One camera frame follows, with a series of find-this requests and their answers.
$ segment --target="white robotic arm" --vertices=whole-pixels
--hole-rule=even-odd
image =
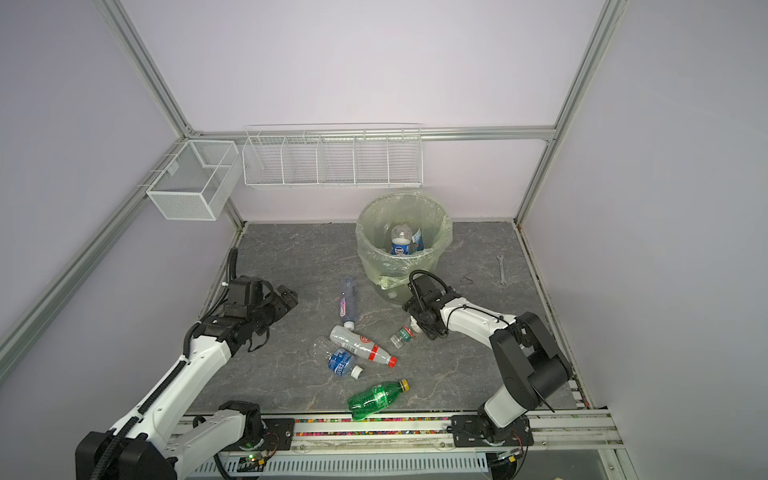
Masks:
[[[228,445],[256,449],[264,442],[259,406],[237,401],[224,403],[202,425],[170,440],[181,416],[214,373],[254,333],[266,333],[268,339],[269,326],[298,304],[296,292],[283,285],[275,290],[260,278],[235,278],[236,258],[237,249],[232,249],[227,288],[187,332],[178,362],[109,431],[91,432],[80,442],[75,451],[78,480],[186,478],[211,456],[218,460],[217,453]],[[222,312],[214,315],[219,306]]]
[[[411,272],[409,280],[413,298],[403,309],[430,339],[459,332],[493,350],[504,385],[480,407],[478,437],[503,440],[508,425],[546,403],[573,376],[571,364],[535,314],[505,315],[477,306],[424,270]],[[524,347],[533,347],[533,353],[526,356]]]
[[[488,348],[491,348],[491,336],[496,330],[504,329],[515,322],[514,315],[504,315],[483,309],[470,303],[463,296],[446,303],[440,309],[440,316],[448,330],[463,333]],[[507,388],[503,385],[483,408],[498,427],[509,425],[527,411],[509,395]]]

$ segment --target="green soda bottle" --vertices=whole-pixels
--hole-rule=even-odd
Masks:
[[[381,412],[395,402],[400,392],[408,392],[410,388],[408,380],[400,380],[380,383],[353,395],[347,402],[352,410],[352,420],[359,422],[372,413]]]

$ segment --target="small plastic bottle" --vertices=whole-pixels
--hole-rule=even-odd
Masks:
[[[359,422],[368,415],[381,412],[397,400],[401,392],[408,392],[408,380],[399,382],[384,382],[372,386],[365,392],[357,393],[347,401],[352,411],[352,420]]]
[[[395,368],[395,364],[397,363],[396,356],[389,355],[386,350],[376,345],[370,339],[358,335],[357,333],[350,332],[341,325],[333,327],[330,339],[331,342],[334,342],[343,349],[349,350],[357,356]]]
[[[362,373],[362,367],[355,364],[355,356],[339,348],[328,339],[319,337],[312,345],[312,357],[327,365],[338,376],[352,376],[357,379]]]
[[[412,242],[413,230],[406,223],[392,228],[392,255],[410,255]]]
[[[389,341],[392,342],[392,344],[395,346],[395,348],[400,348],[401,346],[405,345],[407,342],[410,342],[413,338],[413,331],[407,327],[404,326],[400,330],[395,333],[395,335],[392,335],[389,337]]]
[[[357,321],[357,285],[355,279],[351,276],[345,276],[341,279],[339,289],[341,299],[339,301],[339,316],[341,324],[350,330],[355,329]]]

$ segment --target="green trash bag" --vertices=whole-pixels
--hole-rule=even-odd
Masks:
[[[422,231],[424,250],[407,256],[392,255],[392,228],[407,223]],[[413,270],[433,271],[453,241],[453,222],[445,208],[420,190],[387,194],[362,209],[355,228],[357,254],[369,280],[386,300],[403,304],[411,297],[408,275]]]

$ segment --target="white wire basket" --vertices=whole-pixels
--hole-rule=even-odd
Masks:
[[[243,172],[252,188],[422,186],[418,128],[254,134],[251,128]]]
[[[216,220],[240,179],[233,141],[188,140],[147,189],[168,220]]]

